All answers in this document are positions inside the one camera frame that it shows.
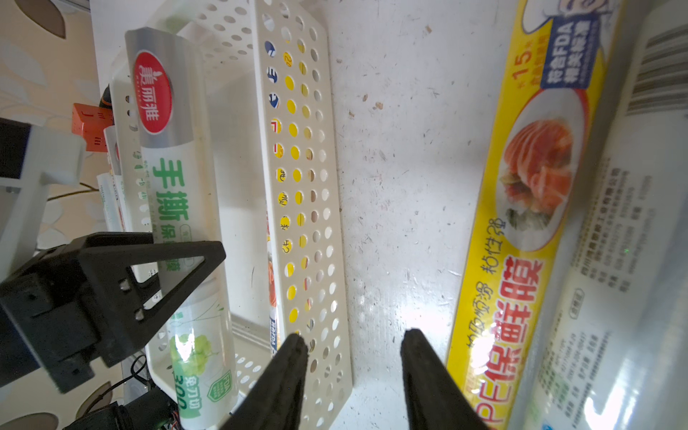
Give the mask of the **white perforated plastic basket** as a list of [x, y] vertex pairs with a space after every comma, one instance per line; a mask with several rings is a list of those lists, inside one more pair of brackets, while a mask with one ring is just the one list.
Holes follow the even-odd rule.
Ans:
[[309, 349], [300, 426], [327, 429], [353, 389], [326, 28], [297, 1], [119, 1], [92, 6], [111, 63], [127, 230], [150, 230], [125, 33], [188, 39], [202, 59], [236, 387], [254, 392], [290, 333]]

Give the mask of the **yellow wrap roll with salmon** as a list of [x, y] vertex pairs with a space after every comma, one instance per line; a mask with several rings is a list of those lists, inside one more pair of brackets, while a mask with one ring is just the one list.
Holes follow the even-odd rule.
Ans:
[[263, 138], [263, 167], [267, 202], [267, 253], [270, 344], [278, 349], [286, 325], [314, 301], [295, 296], [308, 290], [315, 276], [309, 267], [321, 256], [309, 251], [320, 238], [314, 230], [321, 213], [315, 209], [320, 185], [328, 177], [323, 167], [322, 93], [310, 82], [311, 65], [304, 41], [291, 43], [270, 36], [259, 42], [257, 83]]

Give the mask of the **green white wrap roll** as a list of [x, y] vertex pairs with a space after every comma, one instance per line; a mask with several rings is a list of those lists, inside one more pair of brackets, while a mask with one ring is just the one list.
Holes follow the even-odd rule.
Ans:
[[[219, 241], [202, 60], [187, 39], [162, 30], [129, 30], [125, 44], [154, 241]], [[177, 308], [167, 333], [182, 428], [219, 426], [238, 398], [222, 266]]]
[[109, 173], [97, 177], [106, 214], [107, 228], [115, 232], [137, 232], [125, 197], [125, 181], [116, 140], [116, 127], [103, 130]]

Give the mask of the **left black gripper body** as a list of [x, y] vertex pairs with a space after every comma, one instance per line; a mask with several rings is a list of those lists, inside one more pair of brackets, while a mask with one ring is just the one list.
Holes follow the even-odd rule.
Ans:
[[36, 254], [1, 283], [1, 385], [45, 370], [68, 393], [94, 378], [96, 296], [68, 245]]

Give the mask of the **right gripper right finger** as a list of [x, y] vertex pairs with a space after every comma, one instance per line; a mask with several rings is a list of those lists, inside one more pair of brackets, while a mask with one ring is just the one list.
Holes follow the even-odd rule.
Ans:
[[404, 334], [401, 363], [410, 429], [487, 429], [419, 329]]

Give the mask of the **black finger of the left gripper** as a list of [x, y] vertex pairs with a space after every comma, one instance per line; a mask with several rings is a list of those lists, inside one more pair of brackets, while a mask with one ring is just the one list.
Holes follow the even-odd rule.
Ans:
[[[97, 233], [66, 246], [85, 279], [77, 297], [95, 325], [98, 356], [113, 367], [153, 338], [190, 295], [224, 262], [220, 241], [156, 244], [151, 233]], [[157, 273], [138, 281], [133, 268], [199, 258], [176, 281]]]

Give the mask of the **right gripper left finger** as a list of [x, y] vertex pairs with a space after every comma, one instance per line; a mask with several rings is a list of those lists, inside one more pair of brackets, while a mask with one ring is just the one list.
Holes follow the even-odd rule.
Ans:
[[304, 403], [308, 347], [291, 333], [254, 389], [220, 429], [298, 429]]

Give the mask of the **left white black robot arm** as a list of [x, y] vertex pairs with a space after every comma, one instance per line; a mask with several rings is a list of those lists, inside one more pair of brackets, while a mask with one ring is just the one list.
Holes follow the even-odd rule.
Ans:
[[80, 180], [74, 134], [1, 122], [1, 383], [45, 370], [57, 390], [142, 349], [225, 260], [218, 241], [157, 244], [149, 233], [95, 233], [36, 248], [53, 185]]

